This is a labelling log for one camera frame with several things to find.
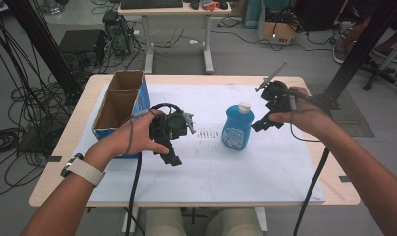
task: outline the cardboard box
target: cardboard box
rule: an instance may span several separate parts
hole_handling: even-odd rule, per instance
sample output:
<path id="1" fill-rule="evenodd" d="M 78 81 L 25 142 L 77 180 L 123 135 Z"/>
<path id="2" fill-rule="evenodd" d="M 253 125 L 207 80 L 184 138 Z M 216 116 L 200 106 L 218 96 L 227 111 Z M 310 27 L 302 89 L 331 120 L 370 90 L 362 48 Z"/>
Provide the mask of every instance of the cardboard box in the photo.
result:
<path id="1" fill-rule="evenodd" d="M 119 128 L 133 113 L 149 108 L 144 72 L 117 71 L 104 95 L 92 130 L 100 140 Z"/>
<path id="2" fill-rule="evenodd" d="M 265 21 L 265 7 L 262 1 L 262 9 L 257 26 L 258 39 L 262 40 L 261 43 L 273 43 L 288 45 L 291 39 L 296 35 L 297 26 L 287 23 L 275 23 Z"/>

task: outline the white bottle cap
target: white bottle cap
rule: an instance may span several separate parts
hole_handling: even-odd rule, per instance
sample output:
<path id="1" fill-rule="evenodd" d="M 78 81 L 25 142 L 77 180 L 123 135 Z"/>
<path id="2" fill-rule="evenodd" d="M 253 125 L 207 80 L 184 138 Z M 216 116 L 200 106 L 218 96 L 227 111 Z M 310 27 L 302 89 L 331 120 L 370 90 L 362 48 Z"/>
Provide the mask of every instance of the white bottle cap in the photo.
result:
<path id="1" fill-rule="evenodd" d="M 247 102 L 241 102 L 238 105 L 238 110 L 241 114 L 247 114 L 251 110 L 251 105 Z"/>

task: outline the forearm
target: forearm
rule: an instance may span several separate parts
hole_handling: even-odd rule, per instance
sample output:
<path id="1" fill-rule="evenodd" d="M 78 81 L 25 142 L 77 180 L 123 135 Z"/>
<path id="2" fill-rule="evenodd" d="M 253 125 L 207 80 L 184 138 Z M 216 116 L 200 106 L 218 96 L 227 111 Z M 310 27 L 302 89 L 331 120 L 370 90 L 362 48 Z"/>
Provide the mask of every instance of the forearm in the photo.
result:
<path id="1" fill-rule="evenodd" d="M 397 235 L 397 178 L 333 124 L 320 139 L 333 153 L 385 235 Z"/>
<path id="2" fill-rule="evenodd" d="M 97 143 L 84 161 L 103 171 L 110 159 L 111 154 Z M 93 189 L 90 182 L 71 172 L 39 208 L 23 235 L 74 235 Z"/>

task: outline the hand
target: hand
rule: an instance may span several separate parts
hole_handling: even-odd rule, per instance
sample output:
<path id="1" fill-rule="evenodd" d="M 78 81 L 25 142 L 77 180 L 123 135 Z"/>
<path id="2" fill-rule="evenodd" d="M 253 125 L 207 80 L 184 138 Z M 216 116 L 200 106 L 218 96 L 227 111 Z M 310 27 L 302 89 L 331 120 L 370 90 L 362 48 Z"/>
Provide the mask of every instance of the hand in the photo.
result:
<path id="1" fill-rule="evenodd" d="M 305 88 L 290 87 L 303 94 L 308 94 Z M 320 108 L 302 99 L 297 99 L 297 110 L 287 113 L 273 113 L 269 120 L 280 123 L 293 123 L 302 131 L 321 139 L 321 136 L 335 125 L 333 120 Z"/>
<path id="2" fill-rule="evenodd" d="M 139 120 L 125 122 L 111 135 L 100 140 L 99 143 L 102 143 L 105 148 L 110 148 L 113 157 L 121 154 L 135 154 L 144 150 L 167 154 L 169 149 L 166 146 L 156 143 L 149 137 L 149 125 L 153 118 L 155 118 L 155 115 L 163 114 L 160 110 L 153 110 L 152 112 L 148 112 Z M 131 129 L 133 129 L 132 139 L 128 150 Z"/>

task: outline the watch band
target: watch band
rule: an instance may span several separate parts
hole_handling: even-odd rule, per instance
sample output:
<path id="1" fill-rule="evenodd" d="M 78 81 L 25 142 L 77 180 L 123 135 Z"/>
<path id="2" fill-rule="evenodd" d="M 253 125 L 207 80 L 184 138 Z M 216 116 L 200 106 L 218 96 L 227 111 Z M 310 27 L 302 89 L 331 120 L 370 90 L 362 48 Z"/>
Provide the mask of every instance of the watch band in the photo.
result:
<path id="1" fill-rule="evenodd" d="M 105 174 L 78 158 L 73 161 L 73 164 L 68 167 L 68 170 L 86 179 L 88 182 L 92 183 L 94 187 L 100 183 Z"/>

